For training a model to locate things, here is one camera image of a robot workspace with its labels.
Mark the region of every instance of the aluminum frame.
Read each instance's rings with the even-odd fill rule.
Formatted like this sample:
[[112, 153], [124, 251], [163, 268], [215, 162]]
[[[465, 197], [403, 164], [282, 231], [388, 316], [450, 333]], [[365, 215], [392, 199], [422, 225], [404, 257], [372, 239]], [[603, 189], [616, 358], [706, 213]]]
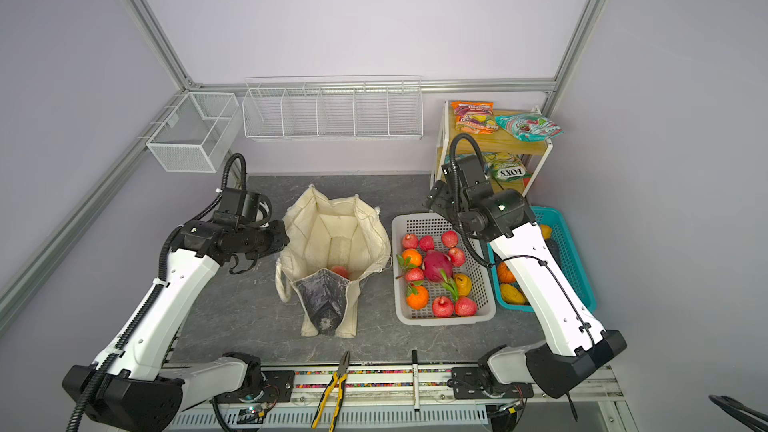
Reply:
[[[180, 93], [191, 90], [211, 92], [245, 91], [244, 84], [198, 84], [187, 73], [170, 41], [152, 13], [147, 0], [121, 0], [138, 26], [150, 48], [165, 67]], [[542, 107], [545, 116], [552, 116], [557, 109], [562, 91], [568, 84], [578, 58], [597, 23], [607, 0], [588, 0], [581, 18], [574, 30], [571, 41], [563, 56], [558, 72], [553, 78], [539, 79], [491, 79], [491, 80], [423, 80], [422, 93], [460, 92], [546, 92], [548, 98]], [[169, 104], [178, 100], [174, 95]], [[4, 287], [0, 289], [0, 335], [22, 312], [34, 294], [43, 286], [64, 257], [72, 250], [93, 220], [110, 203], [118, 190], [138, 168], [144, 154], [148, 152], [146, 138], [158, 127], [164, 110], [149, 124], [143, 137], [137, 139], [124, 154], [107, 170], [97, 185], [70, 212], [43, 244], [30, 256], [27, 262]]]

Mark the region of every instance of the table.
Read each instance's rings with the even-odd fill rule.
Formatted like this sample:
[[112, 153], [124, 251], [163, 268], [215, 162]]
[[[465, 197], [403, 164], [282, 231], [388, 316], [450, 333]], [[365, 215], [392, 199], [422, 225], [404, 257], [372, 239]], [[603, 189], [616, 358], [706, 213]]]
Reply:
[[[388, 233], [395, 216], [427, 212], [422, 203], [430, 187], [428, 176], [248, 178], [249, 189], [270, 198], [277, 218], [311, 183], [329, 198], [357, 193], [370, 206], [379, 206]], [[395, 313], [391, 266], [361, 284], [357, 337], [305, 338], [300, 334], [303, 310], [298, 298], [293, 294], [291, 302], [284, 304], [275, 290], [276, 258], [263, 258], [253, 270], [241, 275], [227, 274], [222, 268], [192, 306], [170, 362], [207, 362], [225, 352], [238, 351], [260, 357], [264, 365], [327, 364], [350, 350], [353, 362], [409, 363], [413, 349], [418, 350], [420, 363], [474, 362], [498, 345], [519, 346], [544, 339], [533, 313], [500, 307], [492, 320], [477, 324], [405, 325]], [[240, 267], [247, 265], [242, 261]]]

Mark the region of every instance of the teal plastic basket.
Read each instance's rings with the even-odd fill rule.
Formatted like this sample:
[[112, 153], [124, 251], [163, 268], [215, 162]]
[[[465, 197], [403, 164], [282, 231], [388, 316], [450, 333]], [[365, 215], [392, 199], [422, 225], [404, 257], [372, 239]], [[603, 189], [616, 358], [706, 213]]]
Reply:
[[[597, 303], [594, 301], [594, 293], [592, 292], [589, 280], [587, 280], [584, 266], [581, 265], [581, 259], [578, 256], [578, 252], [576, 252], [571, 232], [568, 230], [568, 226], [565, 225], [565, 219], [562, 214], [550, 207], [532, 206], [531, 209], [533, 209], [533, 213], [536, 215], [536, 222], [540, 226], [552, 227], [552, 238], [560, 247], [560, 262], [562, 262], [560, 269], [563, 271], [563, 275], [565, 275], [568, 282], [571, 283], [571, 287], [573, 287], [576, 295], [584, 303], [584, 306], [590, 312], [594, 312], [594, 309], [597, 307]], [[488, 245], [488, 256], [493, 257], [491, 245]], [[496, 295], [496, 302], [499, 305], [511, 311], [533, 312], [533, 307], [530, 305], [514, 305], [504, 302], [495, 266], [491, 268], [491, 278], [493, 279], [493, 291]]]

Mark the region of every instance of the white backdrop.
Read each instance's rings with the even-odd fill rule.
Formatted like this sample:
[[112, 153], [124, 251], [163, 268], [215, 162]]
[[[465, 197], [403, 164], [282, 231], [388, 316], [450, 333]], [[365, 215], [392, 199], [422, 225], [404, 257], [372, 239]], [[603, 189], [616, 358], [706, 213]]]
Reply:
[[202, 83], [552, 77], [586, 0], [148, 0]]

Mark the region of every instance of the basket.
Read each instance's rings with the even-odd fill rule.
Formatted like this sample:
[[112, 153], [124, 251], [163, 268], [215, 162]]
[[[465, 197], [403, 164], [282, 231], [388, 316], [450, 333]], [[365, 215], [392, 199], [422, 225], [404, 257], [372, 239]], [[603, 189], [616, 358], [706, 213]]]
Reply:
[[[432, 300], [440, 295], [449, 295], [448, 291], [439, 284], [425, 280], [424, 287], [429, 291], [430, 301], [420, 311], [415, 311], [406, 303], [406, 281], [395, 278], [402, 274], [397, 262], [397, 255], [402, 253], [402, 237], [405, 234], [416, 234], [419, 237], [431, 235], [435, 238], [435, 249], [447, 252], [448, 248], [440, 241], [440, 236], [449, 230], [453, 230], [451, 223], [434, 212], [423, 214], [408, 214], [397, 216], [392, 220], [392, 260], [394, 272], [392, 277], [395, 284], [395, 310], [400, 322], [406, 325], [460, 325], [474, 324], [475, 322], [489, 321], [496, 315], [496, 303], [493, 301], [491, 280], [488, 278], [488, 270], [477, 264], [470, 254], [466, 254], [467, 261], [461, 267], [454, 267], [454, 274], [466, 274], [472, 280], [472, 290], [469, 298], [478, 305], [478, 311], [472, 317], [436, 318], [432, 313]], [[475, 251], [482, 254], [480, 242], [472, 240]]]
[[419, 81], [264, 83], [246, 79], [246, 84], [245, 136], [254, 140], [420, 139], [424, 133]]
[[187, 92], [147, 140], [168, 172], [214, 173], [240, 130], [233, 93]]
[[[560, 269], [571, 284], [571, 287], [573, 287], [576, 295], [581, 299], [581, 302], [584, 303], [584, 306], [590, 312], [594, 312], [597, 307], [597, 303], [594, 300], [594, 293], [592, 292], [589, 280], [587, 280], [587, 274], [584, 272], [584, 267], [581, 265], [581, 259], [578, 256], [578, 252], [576, 252], [576, 246], [571, 238], [568, 226], [565, 225], [565, 219], [562, 214], [550, 207], [532, 206], [531, 209], [536, 215], [536, 222], [539, 225], [552, 227], [552, 238], [560, 247], [560, 262], [562, 263]], [[488, 245], [488, 256], [493, 257], [491, 245]], [[493, 277], [493, 290], [496, 294], [496, 301], [499, 305], [511, 311], [534, 311], [533, 307], [530, 305], [514, 305], [504, 302], [495, 266], [491, 269], [491, 276]]]

